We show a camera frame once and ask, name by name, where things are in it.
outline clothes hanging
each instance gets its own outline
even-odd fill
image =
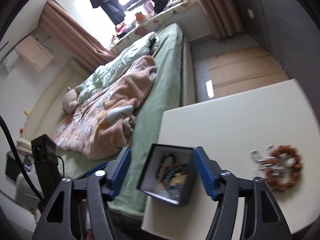
[[[93,8],[98,8],[100,6],[114,25],[124,21],[124,8],[119,3],[119,0],[90,0],[90,2]]]

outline pink curtain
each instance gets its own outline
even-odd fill
[[[90,71],[95,71],[97,67],[105,65],[117,57],[116,53],[105,49],[54,0],[47,0],[39,20],[39,26]]]
[[[220,39],[243,30],[232,0],[198,0],[206,14],[213,35]]]

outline floor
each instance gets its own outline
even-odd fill
[[[209,57],[256,45],[258,45],[258,43],[248,34],[238,34],[221,40],[217,40],[213,36],[207,36],[192,41],[190,46],[195,75],[196,102],[199,103],[214,99],[208,65],[206,62]]]

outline air conditioner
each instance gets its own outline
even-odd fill
[[[0,68],[5,68],[9,73],[15,68],[17,65],[20,55],[17,53],[14,48],[1,62]]]

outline small black box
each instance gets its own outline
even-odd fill
[[[193,163],[193,152],[195,149],[196,148],[191,147],[152,144],[137,185],[137,190],[171,205],[187,205],[197,174],[196,167]],[[159,166],[161,164],[161,161],[163,160],[164,155],[174,155],[183,163],[188,164],[186,168],[187,177],[184,187],[181,191],[180,200],[170,199],[168,195],[165,196],[165,189],[158,189],[158,185],[160,182],[157,178],[157,174],[159,172]]]
[[[62,179],[58,170],[56,144],[45,133],[33,139],[31,147],[39,183],[47,203]]]
[[[5,166],[5,174],[12,179],[14,182],[17,181],[18,175],[20,173],[20,168],[16,163],[15,158],[7,153],[7,164]]]

